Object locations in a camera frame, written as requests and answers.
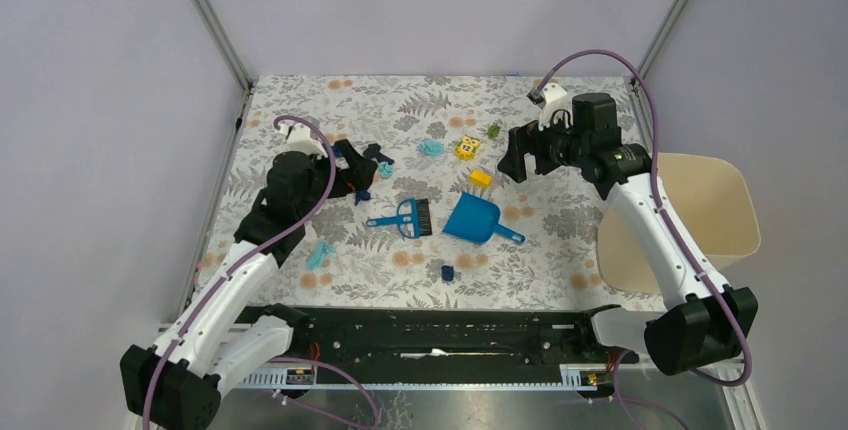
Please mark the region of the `blue hand brush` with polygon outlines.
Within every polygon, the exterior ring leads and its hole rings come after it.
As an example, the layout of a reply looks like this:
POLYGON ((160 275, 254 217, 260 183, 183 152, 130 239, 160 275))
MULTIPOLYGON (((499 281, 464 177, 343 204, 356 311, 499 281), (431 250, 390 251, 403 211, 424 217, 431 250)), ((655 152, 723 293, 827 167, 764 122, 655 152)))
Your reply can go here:
POLYGON ((432 220, 428 199, 406 199, 400 202, 394 216, 371 218, 367 227, 396 226, 399 234, 406 239, 419 239, 432 236, 432 220))

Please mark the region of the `blue dustpan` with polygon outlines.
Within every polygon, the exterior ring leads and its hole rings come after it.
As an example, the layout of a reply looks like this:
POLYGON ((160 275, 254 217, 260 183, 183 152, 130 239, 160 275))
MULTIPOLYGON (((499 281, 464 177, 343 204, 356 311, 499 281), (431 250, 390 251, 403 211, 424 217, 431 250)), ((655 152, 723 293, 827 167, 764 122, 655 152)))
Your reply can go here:
POLYGON ((485 244, 499 235, 517 244, 526 237, 500 223, 500 208, 485 199, 464 192, 449 216, 443 232, 474 244, 485 244))

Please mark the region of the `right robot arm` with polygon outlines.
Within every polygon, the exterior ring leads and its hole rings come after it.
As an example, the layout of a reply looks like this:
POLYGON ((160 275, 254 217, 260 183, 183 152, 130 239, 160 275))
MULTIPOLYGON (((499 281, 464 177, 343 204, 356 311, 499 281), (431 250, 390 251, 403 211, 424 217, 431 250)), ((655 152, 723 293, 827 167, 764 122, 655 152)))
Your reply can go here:
POLYGON ((615 100, 607 93, 570 98, 557 85, 528 98, 540 116, 510 129, 498 170, 522 183, 527 156, 534 157, 537 175, 579 169, 635 234, 666 308, 595 311, 591 324, 573 336, 577 355, 597 362, 615 347, 648 355, 666 375, 692 371, 701 377, 706 366, 741 357, 742 373, 731 383, 745 383, 753 370, 747 336, 758 301, 749 288, 732 287, 700 251, 668 198, 656 161, 644 146, 623 142, 615 100))

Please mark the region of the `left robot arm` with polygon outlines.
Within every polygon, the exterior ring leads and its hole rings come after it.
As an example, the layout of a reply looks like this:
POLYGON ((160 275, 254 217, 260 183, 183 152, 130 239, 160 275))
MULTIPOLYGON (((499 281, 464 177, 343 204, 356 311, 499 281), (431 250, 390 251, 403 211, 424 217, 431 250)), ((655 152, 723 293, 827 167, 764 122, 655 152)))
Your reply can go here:
POLYGON ((265 362, 319 355, 309 317, 282 304, 225 338, 250 297, 305 237, 306 222, 327 200, 368 189, 377 169, 346 140, 327 157, 298 146, 274 157, 213 276, 153 344, 132 345, 120 360, 127 407, 142 428, 205 429, 224 396, 265 362))

